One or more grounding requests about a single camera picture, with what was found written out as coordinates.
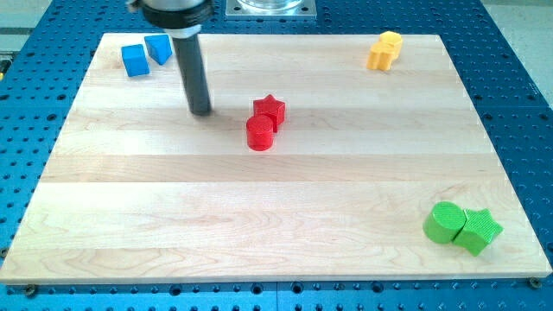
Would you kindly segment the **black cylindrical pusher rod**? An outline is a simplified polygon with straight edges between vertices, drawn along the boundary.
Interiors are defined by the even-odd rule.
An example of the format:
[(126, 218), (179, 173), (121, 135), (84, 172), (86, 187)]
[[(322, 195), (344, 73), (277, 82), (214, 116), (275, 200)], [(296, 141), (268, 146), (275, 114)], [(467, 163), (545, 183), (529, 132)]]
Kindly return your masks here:
[(172, 41), (188, 109), (196, 116), (209, 115), (212, 106), (198, 35), (173, 38)]

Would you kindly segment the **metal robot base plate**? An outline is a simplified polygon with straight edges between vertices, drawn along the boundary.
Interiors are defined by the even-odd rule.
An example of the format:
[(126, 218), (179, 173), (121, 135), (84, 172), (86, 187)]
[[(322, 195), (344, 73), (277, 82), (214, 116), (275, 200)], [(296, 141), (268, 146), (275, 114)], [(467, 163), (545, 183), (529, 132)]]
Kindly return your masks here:
[(226, 17), (250, 19), (315, 19), (315, 0), (226, 0)]

